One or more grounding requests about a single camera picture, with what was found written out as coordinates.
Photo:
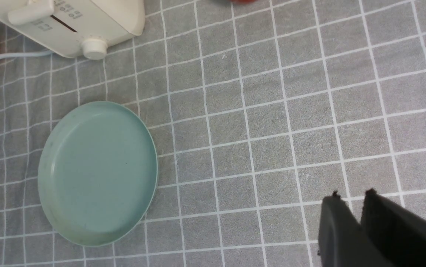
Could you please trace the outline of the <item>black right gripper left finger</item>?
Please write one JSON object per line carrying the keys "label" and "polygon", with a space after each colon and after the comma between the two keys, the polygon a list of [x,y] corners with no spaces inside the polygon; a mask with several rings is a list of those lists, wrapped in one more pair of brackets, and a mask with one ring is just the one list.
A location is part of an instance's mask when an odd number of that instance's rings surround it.
{"label": "black right gripper left finger", "polygon": [[323,267],[386,265],[337,191],[322,200],[318,245]]}

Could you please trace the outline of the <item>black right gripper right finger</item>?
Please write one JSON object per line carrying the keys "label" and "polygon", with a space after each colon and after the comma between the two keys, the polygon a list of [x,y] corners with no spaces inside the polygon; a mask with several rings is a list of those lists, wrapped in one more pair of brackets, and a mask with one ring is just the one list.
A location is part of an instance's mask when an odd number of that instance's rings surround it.
{"label": "black right gripper right finger", "polygon": [[426,267],[425,219],[369,189],[360,224],[374,247],[394,266]]}

